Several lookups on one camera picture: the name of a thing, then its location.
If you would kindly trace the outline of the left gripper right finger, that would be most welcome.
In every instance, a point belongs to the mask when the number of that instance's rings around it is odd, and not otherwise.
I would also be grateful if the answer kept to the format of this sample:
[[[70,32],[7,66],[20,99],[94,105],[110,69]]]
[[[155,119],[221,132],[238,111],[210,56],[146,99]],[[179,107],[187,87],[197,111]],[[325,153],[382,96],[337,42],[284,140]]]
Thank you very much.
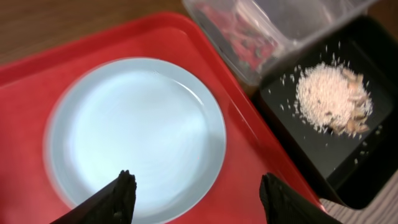
[[[262,176],[259,197],[268,224],[341,224],[269,172]]]

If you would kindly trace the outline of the light blue plate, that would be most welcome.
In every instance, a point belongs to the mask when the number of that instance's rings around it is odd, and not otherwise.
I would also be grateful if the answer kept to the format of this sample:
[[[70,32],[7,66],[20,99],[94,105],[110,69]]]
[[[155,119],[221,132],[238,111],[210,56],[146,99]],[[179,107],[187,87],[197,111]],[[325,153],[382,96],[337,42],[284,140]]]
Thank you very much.
[[[226,128],[210,90],[154,58],[124,58],[77,80],[53,110],[45,165],[75,208],[122,170],[137,182],[134,223],[166,223],[211,189],[226,154]]]

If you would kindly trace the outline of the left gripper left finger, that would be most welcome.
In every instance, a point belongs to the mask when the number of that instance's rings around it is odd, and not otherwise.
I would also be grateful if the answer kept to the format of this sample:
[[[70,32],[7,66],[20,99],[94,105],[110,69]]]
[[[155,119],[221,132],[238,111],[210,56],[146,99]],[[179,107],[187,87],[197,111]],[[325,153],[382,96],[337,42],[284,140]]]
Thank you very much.
[[[51,224],[131,224],[137,183],[128,170]]]

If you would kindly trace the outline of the red snack wrapper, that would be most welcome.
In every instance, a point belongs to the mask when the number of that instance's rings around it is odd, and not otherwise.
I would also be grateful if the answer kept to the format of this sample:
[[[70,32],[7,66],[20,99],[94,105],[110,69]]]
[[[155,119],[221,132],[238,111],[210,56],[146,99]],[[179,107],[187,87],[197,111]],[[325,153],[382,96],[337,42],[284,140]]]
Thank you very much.
[[[259,71],[279,45],[273,37],[257,30],[236,11],[216,9],[207,3],[199,3],[197,8],[231,44],[243,68]]]

